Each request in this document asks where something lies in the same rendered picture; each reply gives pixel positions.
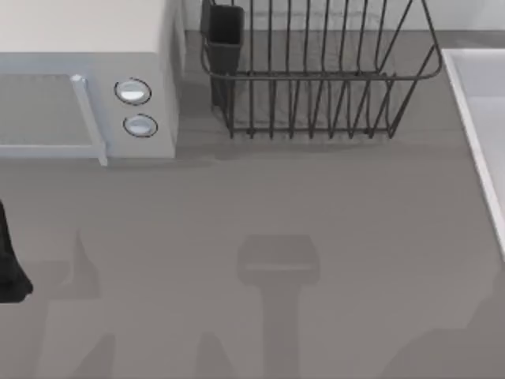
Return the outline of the small silver microwave knob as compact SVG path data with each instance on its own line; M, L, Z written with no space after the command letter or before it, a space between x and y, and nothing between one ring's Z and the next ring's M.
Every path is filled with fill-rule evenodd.
M137 138L150 138L158 132L157 121L147 114L135 114L123 120L124 131Z

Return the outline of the large silver microwave knob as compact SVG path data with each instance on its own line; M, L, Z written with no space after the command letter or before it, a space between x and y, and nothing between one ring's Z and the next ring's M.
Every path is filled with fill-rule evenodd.
M131 77L128 80L116 82L114 94L125 104L140 106L150 100L152 90L145 81Z

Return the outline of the black cutlery holder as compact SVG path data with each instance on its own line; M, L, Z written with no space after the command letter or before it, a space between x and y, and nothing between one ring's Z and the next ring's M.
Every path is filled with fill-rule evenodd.
M210 67L211 101L227 108L230 88L238 71L244 39L245 11L236 5L220 5L202 0L200 32Z

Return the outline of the pale microwave oven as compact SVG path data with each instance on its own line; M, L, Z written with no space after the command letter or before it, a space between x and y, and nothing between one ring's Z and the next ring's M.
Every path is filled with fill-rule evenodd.
M0 74L80 74L113 159L172 159L179 127L177 82L185 65L181 0L0 0ZM134 77L152 90L140 106L120 101L118 81ZM150 138L122 122L147 114Z

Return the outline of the microwave door with window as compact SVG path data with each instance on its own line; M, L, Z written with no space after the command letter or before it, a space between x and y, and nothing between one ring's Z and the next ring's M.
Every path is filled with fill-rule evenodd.
M98 160L71 75L0 74L0 159Z

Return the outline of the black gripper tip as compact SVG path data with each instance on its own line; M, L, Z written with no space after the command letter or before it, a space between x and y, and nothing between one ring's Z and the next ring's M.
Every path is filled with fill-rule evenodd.
M5 207L0 200L0 304L21 303L33 290L32 281L14 252Z

